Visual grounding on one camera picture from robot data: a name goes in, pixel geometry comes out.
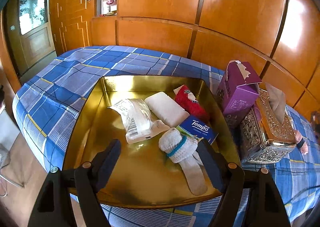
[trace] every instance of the silver tissue box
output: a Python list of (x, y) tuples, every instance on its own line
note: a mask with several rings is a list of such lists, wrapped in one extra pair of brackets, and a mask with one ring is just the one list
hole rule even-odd
[(281, 125), (269, 105), (268, 98), (268, 92), (260, 90), (256, 105), (261, 113), (261, 121), (257, 121), (251, 108), (240, 124), (243, 139), (240, 146), (242, 162), (276, 163), (296, 147), (288, 116), (285, 114)]

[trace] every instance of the checkered bedsheet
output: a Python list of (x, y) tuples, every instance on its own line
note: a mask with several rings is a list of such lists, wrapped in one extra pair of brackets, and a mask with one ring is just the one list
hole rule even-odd
[[(85, 47), (54, 59), (17, 92), (15, 119), (30, 149), (48, 172), (62, 168), (76, 119), (101, 76), (122, 74), (173, 75), (202, 78), (213, 93), (223, 71), (187, 58), (134, 47)], [(310, 124), (287, 106), (309, 148), (307, 155), (295, 149), (267, 168), (279, 188), (290, 221), (312, 208), (320, 195), (320, 152)], [(252, 170), (259, 165), (243, 165)], [(234, 226), (240, 226), (248, 199), (244, 190)], [(220, 198), (165, 210), (132, 210), (102, 205), (113, 226), (207, 226)]]

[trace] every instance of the purple tissue box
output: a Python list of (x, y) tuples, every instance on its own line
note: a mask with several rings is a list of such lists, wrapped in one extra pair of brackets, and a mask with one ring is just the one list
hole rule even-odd
[(230, 128), (237, 127), (259, 96), (260, 77), (249, 62), (228, 64), (217, 95), (221, 98), (222, 113)]

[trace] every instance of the wooden floor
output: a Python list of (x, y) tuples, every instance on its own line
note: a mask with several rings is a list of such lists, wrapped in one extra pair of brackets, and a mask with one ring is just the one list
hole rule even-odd
[[(0, 201), (7, 209), (11, 218), (19, 227), (28, 226), (28, 220), (38, 196), (38, 192), (46, 178), (46, 171), (40, 165), (30, 150), (26, 140), (20, 133), (10, 150), (11, 162), (1, 169), (1, 173), (18, 182), (23, 183), (25, 188), (18, 188), (1, 180), (8, 191), (8, 196), (1, 197)], [(1, 185), (0, 194), (4, 194)], [(79, 204), (71, 199), (78, 227), (85, 227)]]

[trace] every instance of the metal tray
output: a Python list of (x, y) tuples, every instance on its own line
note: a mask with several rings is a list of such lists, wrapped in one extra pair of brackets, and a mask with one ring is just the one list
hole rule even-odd
[(240, 165), (236, 146), (225, 119), (205, 82), (197, 78), (152, 75), (107, 76), (98, 80), (79, 114), (64, 158), (63, 170), (91, 161), (109, 142), (121, 141), (121, 154), (99, 201), (117, 207), (160, 209), (199, 203), (221, 195), (203, 168), (208, 190), (193, 195), (179, 164), (174, 164), (158, 147), (161, 134), (128, 144), (120, 115), (109, 106), (124, 98), (145, 99), (157, 92), (174, 98), (173, 90), (187, 85), (211, 117), (211, 127), (219, 135), (212, 144), (228, 162)]

